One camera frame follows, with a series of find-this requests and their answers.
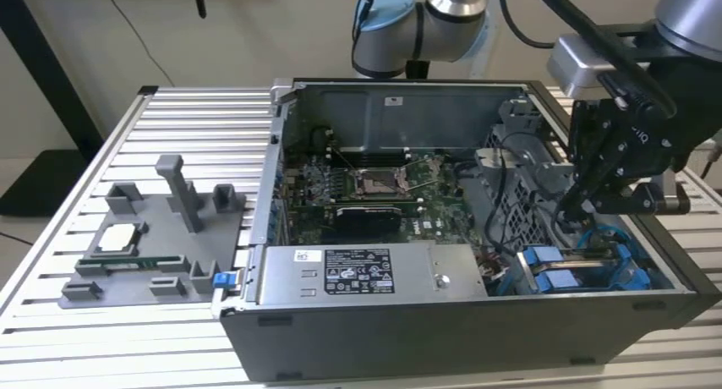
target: open computer chassis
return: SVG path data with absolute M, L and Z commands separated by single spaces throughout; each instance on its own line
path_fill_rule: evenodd
M 255 381 L 609 362 L 720 292 L 652 216 L 560 220 L 537 82 L 274 87 L 253 249 L 214 309 Z

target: small sticker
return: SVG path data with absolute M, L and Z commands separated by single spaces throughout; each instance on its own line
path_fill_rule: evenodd
M 405 98 L 403 97 L 386 97 L 386 99 L 383 99 L 383 105 L 385 106 L 403 106 Z
M 315 249 L 298 249 L 294 255 L 295 262 L 321 262 L 325 251 Z

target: green circuit board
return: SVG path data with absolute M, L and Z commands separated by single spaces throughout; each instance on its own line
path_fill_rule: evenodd
M 477 219 L 445 156 L 414 153 L 402 167 L 369 168 L 331 167 L 315 159 L 287 169 L 285 193 L 291 244 L 338 244 L 326 236 L 339 208 L 390 207 L 403 213 L 401 227 L 375 243 L 434 240 L 481 249 Z

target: label sticker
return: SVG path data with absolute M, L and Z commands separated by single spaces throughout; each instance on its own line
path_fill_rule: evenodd
M 385 106 L 403 106 L 405 98 L 403 97 L 386 97 L 386 99 L 383 99 L 383 105 Z
M 294 262 L 321 262 L 323 251 L 321 249 L 298 249 L 294 255 Z
M 325 275 L 329 294 L 394 293 L 387 249 L 327 249 Z

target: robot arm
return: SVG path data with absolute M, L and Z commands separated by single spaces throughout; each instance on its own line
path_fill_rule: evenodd
M 578 32 L 560 38 L 549 65 L 578 99 L 568 146 L 576 182 L 560 202 L 566 218 L 581 219 L 586 211 L 688 213 L 680 184 L 641 183 L 632 193 L 629 185 L 680 172 L 722 127 L 714 91 L 722 0 L 661 0 L 657 20 L 613 26 L 596 25 L 569 0 L 544 1 Z
M 370 78 L 405 72 L 409 61 L 454 62 L 485 40 L 486 0 L 366 0 L 353 64 Z

